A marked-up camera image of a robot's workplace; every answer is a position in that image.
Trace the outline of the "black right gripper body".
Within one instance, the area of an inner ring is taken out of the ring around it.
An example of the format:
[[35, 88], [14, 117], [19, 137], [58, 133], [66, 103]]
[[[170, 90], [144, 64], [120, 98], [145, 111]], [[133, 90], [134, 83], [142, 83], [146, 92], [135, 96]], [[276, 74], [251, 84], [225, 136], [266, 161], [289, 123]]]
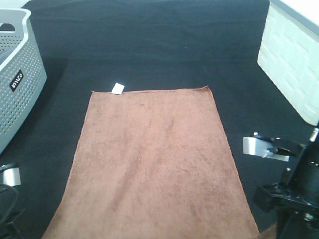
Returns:
[[319, 237], [319, 206], [305, 196], [280, 184], [259, 186], [254, 203], [268, 213], [276, 211], [277, 239], [317, 239]]

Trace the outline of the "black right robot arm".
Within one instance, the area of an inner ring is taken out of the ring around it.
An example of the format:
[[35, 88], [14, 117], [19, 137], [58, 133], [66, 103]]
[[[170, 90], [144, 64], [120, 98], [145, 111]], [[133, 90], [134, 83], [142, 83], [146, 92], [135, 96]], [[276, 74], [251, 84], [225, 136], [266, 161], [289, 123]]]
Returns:
[[259, 186], [255, 204], [264, 212], [277, 213], [276, 238], [317, 239], [319, 237], [319, 128], [315, 127], [307, 145], [291, 140], [265, 139], [271, 152], [294, 157], [294, 167], [286, 168], [279, 183]]

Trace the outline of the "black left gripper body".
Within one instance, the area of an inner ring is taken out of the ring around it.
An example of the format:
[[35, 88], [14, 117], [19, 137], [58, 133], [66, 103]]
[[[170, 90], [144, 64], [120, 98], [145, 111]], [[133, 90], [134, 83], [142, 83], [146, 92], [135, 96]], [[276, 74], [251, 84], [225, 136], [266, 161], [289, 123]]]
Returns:
[[17, 189], [7, 184], [0, 185], [0, 194], [5, 192], [13, 193], [13, 199], [10, 200], [9, 205], [5, 207], [4, 213], [0, 215], [0, 234], [1, 239], [24, 239], [20, 230], [14, 224], [14, 221], [24, 212], [13, 212], [13, 209], [18, 201], [19, 193]]

